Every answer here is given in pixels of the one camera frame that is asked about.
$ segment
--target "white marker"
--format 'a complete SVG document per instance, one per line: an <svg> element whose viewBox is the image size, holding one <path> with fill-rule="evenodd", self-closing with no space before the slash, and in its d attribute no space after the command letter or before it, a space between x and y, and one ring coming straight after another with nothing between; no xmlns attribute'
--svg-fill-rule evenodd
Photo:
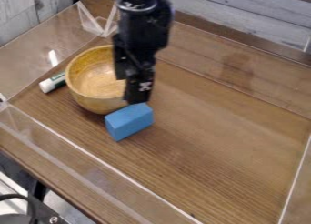
<svg viewBox="0 0 311 224"><path fill-rule="evenodd" d="M53 90L66 85L66 73L61 73L46 81L41 82L42 91L47 94Z"/></svg>

